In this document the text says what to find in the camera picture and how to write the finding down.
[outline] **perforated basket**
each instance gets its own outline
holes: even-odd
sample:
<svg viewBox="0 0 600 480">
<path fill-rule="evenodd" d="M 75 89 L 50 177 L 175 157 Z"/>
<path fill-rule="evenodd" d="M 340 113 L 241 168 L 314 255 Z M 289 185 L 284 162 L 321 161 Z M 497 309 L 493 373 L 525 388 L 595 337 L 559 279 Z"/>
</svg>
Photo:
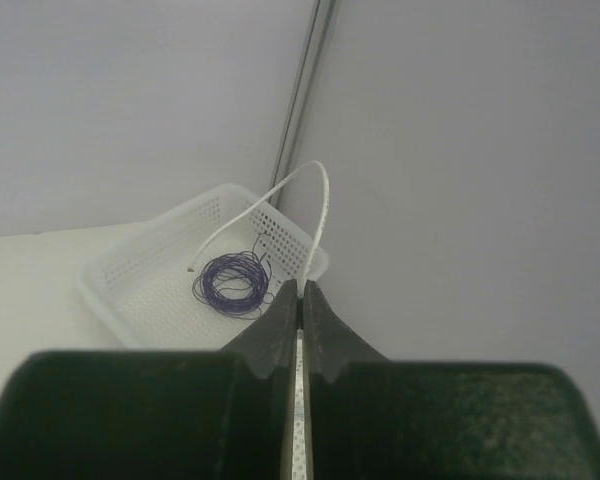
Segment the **perforated basket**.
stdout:
<svg viewBox="0 0 600 480">
<path fill-rule="evenodd" d="M 257 200 L 245 188 L 225 184 L 149 221 L 136 235 L 87 262 L 78 276 L 85 302 L 129 348 L 224 346 L 251 322 L 198 302 L 191 293 L 196 274 L 187 272 L 187 266 L 211 233 Z M 222 232 L 196 264 L 251 250 L 260 233 L 267 233 L 257 248 L 271 263 L 269 292 L 275 295 L 282 282 L 301 274 L 311 238 L 268 203 Z M 309 278 L 317 280 L 328 263 L 319 248 Z"/>
</svg>

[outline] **white strip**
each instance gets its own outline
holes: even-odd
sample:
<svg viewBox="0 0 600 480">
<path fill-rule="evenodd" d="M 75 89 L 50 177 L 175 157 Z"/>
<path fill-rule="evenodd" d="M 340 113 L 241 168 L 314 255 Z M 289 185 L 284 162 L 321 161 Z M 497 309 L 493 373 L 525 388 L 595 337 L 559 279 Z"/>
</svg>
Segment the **white strip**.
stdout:
<svg viewBox="0 0 600 480">
<path fill-rule="evenodd" d="M 329 176 L 327 175 L 327 171 L 325 170 L 324 165 L 322 165 L 322 163 L 320 163 L 316 160 L 312 160 L 312 161 L 307 162 L 304 165 L 296 168 L 293 172 L 291 172 L 284 179 L 282 179 L 280 181 L 280 183 L 278 183 L 275 187 L 273 187 L 271 190 L 269 190 L 267 193 L 265 193 L 262 197 L 260 197 L 260 199 L 256 203 L 251 205 L 240 215 L 229 220 L 222 227 L 220 227 L 218 230 L 213 232 L 209 236 L 209 238 L 207 238 L 202 243 L 200 248 L 198 248 L 198 251 L 196 252 L 195 256 L 193 257 L 193 261 L 191 262 L 191 265 L 189 266 L 189 271 L 190 272 L 194 271 L 196 260 L 198 260 L 198 257 L 200 256 L 202 251 L 205 248 L 207 248 L 207 246 L 213 241 L 214 238 L 216 238 L 218 235 L 220 235 L 220 233 L 222 233 L 225 229 L 229 228 L 231 225 L 233 225 L 237 221 L 239 221 L 242 218 L 249 215 L 252 211 L 254 211 L 256 208 L 258 208 L 258 206 L 261 203 L 265 202 L 270 196 L 277 193 L 280 189 L 282 189 L 282 187 L 284 187 L 287 183 L 289 183 L 291 180 L 293 180 L 302 170 L 309 167 L 310 165 L 315 165 L 316 167 L 318 167 L 320 169 L 320 172 L 322 173 L 323 199 L 322 199 L 322 213 L 320 214 L 320 222 L 318 223 L 318 228 L 316 230 L 316 234 L 313 237 L 313 244 L 311 245 L 311 249 L 309 250 L 309 253 L 307 254 L 307 258 L 305 260 L 305 265 L 304 265 L 304 269 L 302 271 L 302 275 L 300 276 L 300 278 L 298 278 L 298 298 L 302 298 L 302 296 L 304 295 L 304 286 L 307 283 L 307 278 L 309 276 L 309 269 L 311 268 L 311 261 L 313 260 L 313 256 L 315 255 L 316 250 L 318 249 L 318 245 L 320 244 L 320 239 L 322 238 L 322 232 L 324 231 L 324 224 L 327 221 L 327 212 L 329 211 Z"/>
</svg>

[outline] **wire coil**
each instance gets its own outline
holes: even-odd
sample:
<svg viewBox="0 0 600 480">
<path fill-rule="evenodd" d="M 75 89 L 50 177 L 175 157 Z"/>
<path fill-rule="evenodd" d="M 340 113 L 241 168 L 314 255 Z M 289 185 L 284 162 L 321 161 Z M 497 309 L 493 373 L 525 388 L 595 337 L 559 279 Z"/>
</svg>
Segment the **wire coil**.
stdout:
<svg viewBox="0 0 600 480">
<path fill-rule="evenodd" d="M 260 237 L 253 248 L 239 253 L 227 253 L 209 261 L 194 280 L 193 296 L 218 313 L 233 318 L 252 318 L 250 314 L 262 313 L 271 279 L 271 263 L 266 253 L 255 252 Z"/>
</svg>

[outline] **purple wire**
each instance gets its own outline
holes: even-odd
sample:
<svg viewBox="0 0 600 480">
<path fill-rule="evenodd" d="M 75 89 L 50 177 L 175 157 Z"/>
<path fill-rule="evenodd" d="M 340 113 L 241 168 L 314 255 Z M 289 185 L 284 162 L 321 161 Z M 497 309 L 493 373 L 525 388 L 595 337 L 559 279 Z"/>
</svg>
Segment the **purple wire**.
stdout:
<svg viewBox="0 0 600 480">
<path fill-rule="evenodd" d="M 227 253 L 207 263 L 193 282 L 193 296 L 215 311 L 228 317 L 245 318 L 245 315 L 261 310 L 269 290 L 271 264 L 265 268 L 264 257 L 258 257 L 255 246 L 251 251 Z"/>
</svg>

